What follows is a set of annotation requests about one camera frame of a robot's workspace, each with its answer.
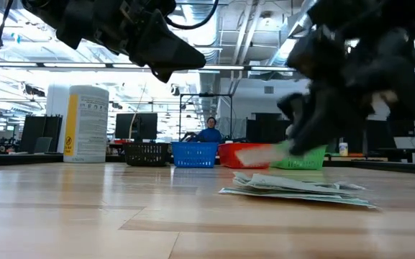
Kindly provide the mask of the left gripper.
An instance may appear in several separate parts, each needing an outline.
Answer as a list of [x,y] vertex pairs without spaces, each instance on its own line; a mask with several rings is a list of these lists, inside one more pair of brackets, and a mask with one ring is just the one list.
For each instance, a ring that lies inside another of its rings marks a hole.
[[203,68],[206,59],[169,30],[159,9],[146,22],[146,1],[95,0],[92,3],[94,39],[112,52],[150,66],[167,83],[173,71]]

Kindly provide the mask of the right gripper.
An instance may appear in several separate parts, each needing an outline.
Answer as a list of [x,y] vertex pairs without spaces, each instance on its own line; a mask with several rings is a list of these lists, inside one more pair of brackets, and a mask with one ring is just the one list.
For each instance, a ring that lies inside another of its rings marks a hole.
[[352,93],[325,82],[310,84],[308,117],[293,121],[290,154],[303,155],[361,130],[373,113],[373,94],[387,103],[390,120],[415,120],[415,47],[408,32],[393,28],[361,38],[348,55],[347,87]]

